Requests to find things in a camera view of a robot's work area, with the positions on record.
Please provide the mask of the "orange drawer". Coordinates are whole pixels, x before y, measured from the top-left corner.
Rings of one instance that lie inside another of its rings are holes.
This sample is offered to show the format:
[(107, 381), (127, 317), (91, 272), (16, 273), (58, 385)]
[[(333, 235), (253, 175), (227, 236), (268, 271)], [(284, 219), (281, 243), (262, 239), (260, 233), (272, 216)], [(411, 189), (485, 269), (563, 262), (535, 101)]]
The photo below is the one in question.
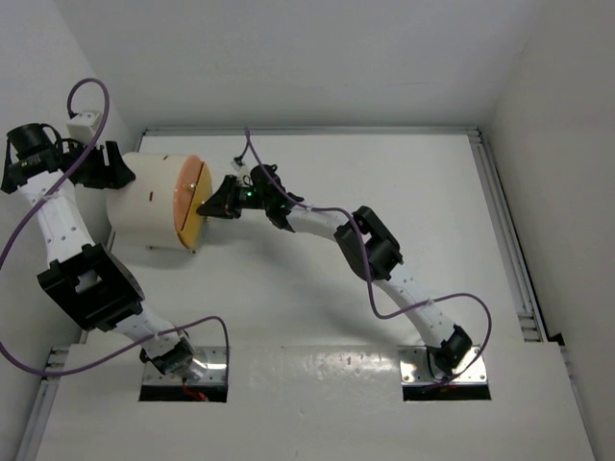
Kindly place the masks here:
[[(196, 182), (195, 190), (189, 185)], [(183, 231), (197, 215), (196, 209), (212, 191), (211, 174), (207, 164), (197, 156), (187, 156), (176, 181), (173, 199), (174, 224)]]

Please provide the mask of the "cream cabinet with legs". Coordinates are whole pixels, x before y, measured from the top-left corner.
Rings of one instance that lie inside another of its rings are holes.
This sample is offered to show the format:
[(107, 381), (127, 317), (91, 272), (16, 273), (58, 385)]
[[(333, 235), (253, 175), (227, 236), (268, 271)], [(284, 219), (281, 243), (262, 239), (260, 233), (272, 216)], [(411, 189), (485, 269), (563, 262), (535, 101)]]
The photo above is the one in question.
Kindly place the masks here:
[(131, 152), (123, 156), (135, 173), (125, 187), (106, 191), (107, 213), (120, 241), (132, 246), (187, 250), (174, 224), (174, 189), (187, 156)]

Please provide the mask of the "yellow bottom drawer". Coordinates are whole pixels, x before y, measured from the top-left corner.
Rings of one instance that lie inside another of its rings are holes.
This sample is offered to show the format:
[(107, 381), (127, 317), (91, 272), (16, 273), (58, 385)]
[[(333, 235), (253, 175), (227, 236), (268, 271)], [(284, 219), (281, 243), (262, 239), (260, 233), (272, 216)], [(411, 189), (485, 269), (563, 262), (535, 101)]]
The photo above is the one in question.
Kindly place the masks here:
[(212, 178), (207, 164), (189, 156), (178, 177), (174, 194), (174, 221), (180, 242), (189, 250), (196, 249), (203, 225), (197, 209), (212, 195)]

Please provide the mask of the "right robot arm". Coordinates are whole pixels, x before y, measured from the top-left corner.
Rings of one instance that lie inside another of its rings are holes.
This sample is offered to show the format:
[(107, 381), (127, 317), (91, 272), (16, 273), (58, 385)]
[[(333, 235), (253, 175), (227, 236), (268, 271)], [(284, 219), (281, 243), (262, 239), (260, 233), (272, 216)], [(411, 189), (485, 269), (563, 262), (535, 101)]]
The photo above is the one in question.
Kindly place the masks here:
[(399, 307), (377, 318), (405, 315), (427, 347), (433, 365), (452, 378), (472, 348), (468, 333), (436, 305), (413, 280), (404, 265), (401, 245), (378, 215), (368, 206), (350, 213), (336, 207), (309, 206), (283, 187), (275, 165), (254, 167), (246, 183), (227, 175), (197, 213), (204, 217), (233, 220), (245, 209), (262, 210), (279, 230), (304, 233), (336, 243), (352, 272), (368, 284), (368, 298), (375, 301), (378, 287)]

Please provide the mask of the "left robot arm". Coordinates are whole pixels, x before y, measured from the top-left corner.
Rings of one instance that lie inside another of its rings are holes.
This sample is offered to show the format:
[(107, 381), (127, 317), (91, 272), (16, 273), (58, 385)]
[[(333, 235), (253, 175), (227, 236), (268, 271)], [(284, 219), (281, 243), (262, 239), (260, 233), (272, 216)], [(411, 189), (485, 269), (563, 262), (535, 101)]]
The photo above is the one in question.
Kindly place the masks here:
[(76, 205), (75, 187), (121, 189), (135, 180), (114, 141), (95, 147), (62, 138), (47, 124), (7, 134), (3, 192), (20, 193), (36, 213), (48, 267), (42, 290), (81, 329), (122, 334), (141, 347), (140, 358), (159, 373), (192, 377), (195, 350), (187, 335), (159, 317), (144, 300), (128, 268), (90, 236)]

